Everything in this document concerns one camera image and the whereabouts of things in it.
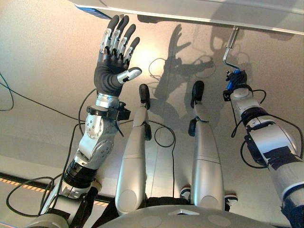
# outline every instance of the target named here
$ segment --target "black glove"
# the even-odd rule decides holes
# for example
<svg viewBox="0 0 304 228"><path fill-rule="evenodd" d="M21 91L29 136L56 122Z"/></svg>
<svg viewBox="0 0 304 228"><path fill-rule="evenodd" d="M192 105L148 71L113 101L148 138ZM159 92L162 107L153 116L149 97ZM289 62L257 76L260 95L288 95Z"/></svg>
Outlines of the black glove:
<svg viewBox="0 0 304 228"><path fill-rule="evenodd" d="M97 67L94 73L94 84L98 92L111 96L119 96L123 84L142 72L138 67L128 70L131 56L140 41L139 37L134 39L124 55L126 45L134 33L136 26L132 24L120 41L123 29L129 22L129 17L124 16L119 24L118 21L119 17L115 15L109 22L101 43Z"/></svg>

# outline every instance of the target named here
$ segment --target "robotic arm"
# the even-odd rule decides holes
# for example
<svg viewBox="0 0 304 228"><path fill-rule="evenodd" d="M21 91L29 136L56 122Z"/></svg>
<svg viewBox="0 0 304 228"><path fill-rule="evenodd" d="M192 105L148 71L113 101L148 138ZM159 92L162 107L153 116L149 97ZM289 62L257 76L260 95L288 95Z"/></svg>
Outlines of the robotic arm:
<svg viewBox="0 0 304 228"><path fill-rule="evenodd" d="M224 100L231 101L234 113L239 118L238 125L243 123L246 128L244 144L247 144L253 159L262 167L269 169L276 192L282 201L282 213L294 228L303 227L303 136L301 135L301 152L298 155L292 137L269 116L281 118L269 114L253 97L252 89L247 85L246 72L226 62L227 54L233 48L237 30L238 28L233 28L223 59L224 63L236 68L233 72L227 72L229 84L223 92Z"/></svg>
<svg viewBox="0 0 304 228"><path fill-rule="evenodd" d="M118 131L117 121L127 120L130 116L130 111L124 107L125 103L120 102L118 97L123 84L142 72L138 67L128 69L134 49L140 41L138 37L124 54L136 27L132 24L120 40L129 17L124 16L118 22L119 17L116 15L104 32L94 74L98 96L95 105L87 107L85 133L79 148L65 171L63 181L56 185L48 197L41 216L27 227L47 227L46 224L54 224L54 221L59 227L82 227L91 213L89 201L98 194L92 182L113 149L114 136Z"/></svg>

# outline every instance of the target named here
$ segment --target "cable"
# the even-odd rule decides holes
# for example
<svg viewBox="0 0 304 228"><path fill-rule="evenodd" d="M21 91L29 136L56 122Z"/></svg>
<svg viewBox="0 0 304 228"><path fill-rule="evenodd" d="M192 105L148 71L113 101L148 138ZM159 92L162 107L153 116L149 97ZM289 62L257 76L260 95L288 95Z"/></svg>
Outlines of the cable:
<svg viewBox="0 0 304 228"><path fill-rule="evenodd" d="M125 124L126 124L126 123L129 123L129 122L132 122L132 121L133 121L133 120L125 121L125 122L120 123L120 125L122 125L122 124L124 124L124 123L125 123ZM174 131L173 131L170 127L168 127L168 126L166 126L166 125L164 125L164 124L162 124L162 123L159 123L159 122L156 122L156 121L152 121L152 120L149 120L149 122L154 123L154 124L156 123L156 124L158 124L158 125L161 126L161 127L157 128L156 131L155 131L155 133L154 133L154 140L156 141L156 143L157 143L159 146L164 147L164 148L168 148L168 147L171 147L171 146L173 145L173 148L172 148L172 151L171 151L171 155L172 155L172 174L173 174L172 196L174 197L175 175L174 175L174 154L173 154L173 152L174 152L175 145L176 145L176 135L175 135ZM172 136L173 136L173 142L172 142L171 144L169 144L169 145L162 145L162 144L160 144L160 143L156 140L156 133L157 133L157 131L160 130L161 128L166 128L166 129L168 129L168 130L171 132L171 134L172 134Z"/></svg>
<svg viewBox="0 0 304 228"><path fill-rule="evenodd" d="M64 173L66 171L66 168L67 168L67 164L68 164L68 161L69 161L69 158L70 158L70 155L71 155L71 150L72 150L72 144L73 144L73 139L74 139L74 134L75 134L75 129L76 127L78 126L78 124L76 124L73 128L73 133L72 133L72 137L71 137L71 142L70 142L70 146L69 146L69 150L68 150L68 155L67 155L67 158L66 158L66 163L64 165L64 168L63 168L63 171L61 174L57 175L56 177L52 178L52 177L39 177L39 178L35 178L35 179L31 179L31 180L28 180L20 185L18 185L17 187L15 187L7 196L6 198L6 205L8 206L8 208L12 211L14 211L15 213L19 214L19 215L22 215L22 216L25 216L25 217L38 217L40 214L41 214L41 211L43 210L43 207L51 193L51 190L53 189L54 187L54 183L55 183L55 180L61 176L60 178L60 181L59 181L59 187L58 187L58 190L57 190L57 193L56 193L56 196L55 196L55 201L54 201L54 204L51 208L54 209L56 203L57 203L57 199L59 197L59 192L60 192L60 189L61 189L61 186L62 186L62 181L63 181L63 176L64 176ZM50 179L50 182L48 183L44 193L43 193L43 196L42 196L42 199L41 199L41 202L40 202L40 209L39 209L39 213L37 215L30 215L30 214L25 214L23 212L20 212L16 209L14 209L11 205L10 205L10 202L9 202L9 199L10 199L10 196L12 195L12 193L17 190L18 188L20 188L21 186L23 186L24 184L27 184L27 183L30 183L32 181L37 181L37 180L41 180L41 179Z"/></svg>
<svg viewBox="0 0 304 228"><path fill-rule="evenodd" d="M243 147L245 145L246 141L243 141L242 145L241 145L241 149L240 149L240 154L241 154L241 158L243 160L243 162L247 165L247 166L250 166L251 168L254 168L254 169L265 169L267 168L267 166L253 166L253 165L250 165L244 158L243 156Z"/></svg>
<svg viewBox="0 0 304 228"><path fill-rule="evenodd" d="M240 120L240 121L238 122L238 124L236 125L236 127L233 129L233 131L232 131L232 133L231 133L231 138L234 138L234 137L236 136L237 130L238 130L238 126L241 124L242 121L243 121L243 120Z"/></svg>
<svg viewBox="0 0 304 228"><path fill-rule="evenodd" d="M58 187L58 190L57 190L57 193L56 193L56 196L55 196L55 202L51 208L51 210L54 209L54 207L56 206L56 203L57 203L57 200L58 200L58 197L59 197L59 192L60 192L60 189L61 189L61 186L62 186L62 180L63 180L63 176L65 174L65 171L66 171L66 168L67 168L67 164L68 164L68 160L70 158L70 155L71 155L71 150L72 150L72 144L73 144L73 139L74 139L74 134L75 134L75 129L77 128L78 124L76 124L73 128L73 133L72 133L72 137L71 137L71 142L70 142L70 146L69 146L69 149L68 149L68 154L67 154L67 158L66 158L66 163L63 167L63 170L62 170L62 175L61 175L61 178L60 178L60 182L59 182L59 187Z"/></svg>
<svg viewBox="0 0 304 228"><path fill-rule="evenodd" d="M264 93L264 97L263 99L260 101L260 104L263 103L263 101L265 100L266 96L267 96L267 93L264 89L255 89L255 90L252 90L252 92L255 92L255 91L262 91Z"/></svg>
<svg viewBox="0 0 304 228"><path fill-rule="evenodd" d="M231 104L231 108L232 108L232 112L233 112L233 117L234 117L234 123L237 125L237 119L236 119L236 114L234 112L233 106L232 106L232 102L230 100L230 104Z"/></svg>
<svg viewBox="0 0 304 228"><path fill-rule="evenodd" d="M8 109L0 109L0 111L2 111L2 112L7 112L7 111L10 111L10 110L13 109L13 107L14 107L14 98L13 98L13 94L11 93L11 90L10 90L9 85L8 85L8 83L6 82L6 80L4 79L4 77L2 76L1 72L0 72L0 76L2 77L3 81L5 82L6 88L9 90L10 97L11 97L11 107L8 108Z"/></svg>
<svg viewBox="0 0 304 228"><path fill-rule="evenodd" d="M41 106L43 106L43 107L45 107L45 108L48 108L48 109L50 109L50 110L53 110L53 111L55 111L55 112L57 112L57 113L59 113L59 114L62 114L62 115L64 115L64 116L66 116L66 117L69 117L69 118L71 118L71 119L73 119L73 120L78 120L77 118L74 118L74 117L72 117L72 116L69 116L69 115L67 115L67 114L64 114L64 113L61 112L61 111L58 111L58 110L56 110L56 109L54 109L54 108L51 108L51 107L49 107L49 106L47 106L47 105L45 105L45 104L42 104L42 103L37 102L37 101L35 101L35 100L32 100L32 99L30 99L30 98L28 98L28 97L26 97L26 96L24 96L24 95L21 95L20 93L17 93L16 91L12 90L9 86L6 86L6 85L4 85L4 84L1 83L1 82L0 82L0 85L2 85L3 87L7 88L7 89L9 90L10 93L13 92L13 93L15 93L15 94L17 94L17 95L19 95L19 96L21 96L21 97L23 97L23 98L25 98L25 99L27 99L27 100L29 100L29 101L32 101L32 102L34 102L34 103L36 103L36 104L38 104L38 105L41 105Z"/></svg>
<svg viewBox="0 0 304 228"><path fill-rule="evenodd" d="M90 93L88 93L88 94L86 95L86 97L85 97L84 100L82 101L82 103L81 103L81 105L80 105L80 107L79 107L79 110L78 110L78 119L77 119L77 120L78 120L79 130L80 130L82 136L84 135L84 133L83 133L83 131L82 131L82 129L81 129L81 125L80 125L80 113L81 113L81 109L82 109L82 106L84 106L84 104L85 104L87 98L88 98L95 90L97 91L97 89L95 88L95 89L93 89Z"/></svg>
<svg viewBox="0 0 304 228"><path fill-rule="evenodd" d="M123 134L122 131L119 129L119 126L118 126L118 124L117 124L117 120L115 120L114 122L115 122L115 127L116 127L116 129L118 130L118 132L120 133L120 135L121 135L122 137L124 137L124 134Z"/></svg>
<svg viewBox="0 0 304 228"><path fill-rule="evenodd" d="M154 62L155 62L156 60L158 60L158 59L162 59L162 60L166 61L166 59L164 59L164 58L156 58L156 59L154 59L154 60L149 64L149 67L148 67L148 71L149 71L149 73L150 73L150 77L156 79L157 81L160 80L161 76L152 74L151 71L150 71L150 67L151 67L152 63L154 63Z"/></svg>
<svg viewBox="0 0 304 228"><path fill-rule="evenodd" d="M46 188L45 191L44 191L44 194L43 194L43 197L42 197L42 200L41 200L41 203L40 203L39 213L38 213L37 215L25 214L25 213L23 213L23 212L20 212L20 211L14 209L14 208L10 205L10 201L9 201L9 200L10 200L10 196L13 194L14 191L16 191L16 190L17 190L18 188L20 188L21 186L23 186L23 185L25 185L25 184L28 184L28 183L30 183L30 182L38 181L38 180L42 180L42 179L49 179L50 182L49 182L49 184L47 185L47 187L49 186L49 188L52 189L52 188L54 187L55 179L56 179L57 177L58 177L58 176L56 176L55 178L52 178L52 177L38 177L38 178L34 178L34 179L31 179L31 180L27 180L26 182L21 183L20 185L18 185L17 187L15 187L15 188L8 194L8 196L7 196L7 198L6 198L6 206L7 206L10 210L12 210L13 212L15 212L15 213L18 214L18 215L25 216L25 217L31 217L31 218L38 217L38 216L40 215L40 213L41 213L41 210L43 209L43 206L44 206L44 203L43 203L43 202L44 202L44 196L45 196L45 194L46 194L46 192L47 192L47 188Z"/></svg>
<svg viewBox="0 0 304 228"><path fill-rule="evenodd" d="M300 152L300 158L303 159L303 150L304 150L304 144L303 144L303 143L304 143L304 140L303 140L303 133L302 133L301 129L300 129L297 125L295 125L294 123L289 122L288 120L285 120L285 119L283 119L283 118L281 118L281 117L278 117L278 116L272 115L272 114L267 114L267 115L272 116L272 117L274 117L274 118L276 118L276 119L278 119L278 120L281 120L281 121L283 121L283 122L285 122L285 123L288 123L288 124L292 125L293 127L295 127L295 128L299 131L300 138L301 138L301 152Z"/></svg>

